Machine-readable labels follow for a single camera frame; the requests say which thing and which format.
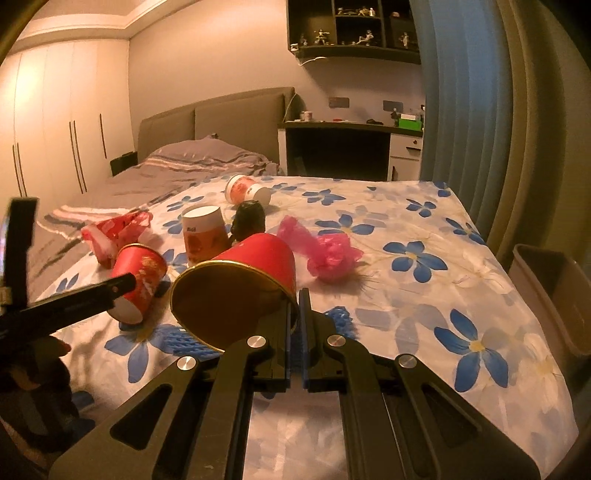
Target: metal screw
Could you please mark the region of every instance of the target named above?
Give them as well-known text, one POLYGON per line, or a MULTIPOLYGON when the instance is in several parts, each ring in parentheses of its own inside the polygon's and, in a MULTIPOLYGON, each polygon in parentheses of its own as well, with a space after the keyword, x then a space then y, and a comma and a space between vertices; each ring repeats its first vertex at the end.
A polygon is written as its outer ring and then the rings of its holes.
POLYGON ((246 342, 251 348, 260 348, 266 344, 267 340, 261 335, 253 335, 246 342))
POLYGON ((180 370, 191 370, 195 368, 195 365, 197 365, 197 361, 192 356, 187 355, 177 360, 177 367, 180 370))
POLYGON ((412 355, 403 355, 398 359, 398 363, 403 368, 415 368, 417 366, 417 359, 412 355))
POLYGON ((347 340, 342 335, 331 335, 326 341, 330 346, 343 346, 347 340))

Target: ceiling molding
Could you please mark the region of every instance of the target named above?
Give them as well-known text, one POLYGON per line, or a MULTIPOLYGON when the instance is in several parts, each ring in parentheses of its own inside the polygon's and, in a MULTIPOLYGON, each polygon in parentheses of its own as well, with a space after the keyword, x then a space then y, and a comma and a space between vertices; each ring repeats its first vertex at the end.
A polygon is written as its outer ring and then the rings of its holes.
POLYGON ((47 43, 84 38, 129 39, 198 0, 146 0, 127 15, 73 14, 32 20, 9 54, 47 43))

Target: wardrobe handle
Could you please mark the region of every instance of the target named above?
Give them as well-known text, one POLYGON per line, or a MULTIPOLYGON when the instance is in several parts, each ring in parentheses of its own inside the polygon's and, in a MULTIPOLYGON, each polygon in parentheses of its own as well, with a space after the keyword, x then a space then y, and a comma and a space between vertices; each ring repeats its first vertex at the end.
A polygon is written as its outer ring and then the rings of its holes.
POLYGON ((12 146, 12 159, 14 160, 14 173, 17 175, 18 194, 22 197, 21 178, 18 175, 17 155, 14 151, 14 145, 12 146))
POLYGON ((76 154, 78 155, 78 167, 80 168, 80 177, 82 178, 82 185, 84 185, 84 191, 88 192, 86 188, 86 182, 84 180, 84 171, 82 170, 82 161, 80 160, 80 150, 78 149, 78 133, 76 132, 76 120, 73 121, 74 125, 74 140, 76 142, 76 154))
POLYGON ((25 192, 25 197, 27 197, 27 187, 25 185, 25 177, 22 175, 22 161, 21 161, 21 149, 18 148, 17 142, 17 158, 18 158, 18 169, 21 172, 21 181, 22 181, 22 189, 25 192))
POLYGON ((99 122, 100 122, 100 137, 103 141, 103 152, 105 153, 105 160, 107 159, 107 147, 105 146, 105 132, 103 130, 103 114, 99 113, 99 122))
POLYGON ((74 150, 74 135, 72 134, 72 122, 68 122, 70 127, 70 143, 72 144, 72 157, 74 157, 74 168, 76 169, 76 177, 78 178, 78 186, 80 187, 80 193, 84 193, 82 189, 82 182, 80 181, 80 172, 78 171, 78 162, 76 161, 76 152, 74 150))

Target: desk drawer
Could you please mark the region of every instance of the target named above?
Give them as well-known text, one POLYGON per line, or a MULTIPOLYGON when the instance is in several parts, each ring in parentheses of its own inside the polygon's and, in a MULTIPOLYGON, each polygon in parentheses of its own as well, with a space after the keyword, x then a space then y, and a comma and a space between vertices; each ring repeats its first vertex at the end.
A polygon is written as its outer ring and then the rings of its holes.
POLYGON ((408 158, 390 157, 394 166, 393 179, 396 181, 418 180, 421 173, 421 161, 408 158))
POLYGON ((423 139, 406 135, 390 135, 390 156, 399 158, 420 159, 423 139))

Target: upholstered headboard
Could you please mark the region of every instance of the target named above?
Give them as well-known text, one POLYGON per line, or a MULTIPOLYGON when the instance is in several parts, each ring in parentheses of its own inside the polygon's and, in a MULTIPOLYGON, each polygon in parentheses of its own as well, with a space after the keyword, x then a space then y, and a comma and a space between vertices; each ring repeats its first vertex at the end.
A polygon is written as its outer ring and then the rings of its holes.
MULTIPOLYGON (((144 119, 139 125, 138 160, 157 148, 218 134, 245 150, 263 154, 279 163, 277 124, 295 95, 293 87, 234 93, 185 105, 144 119)), ((287 119, 293 119, 295 101, 287 119)))

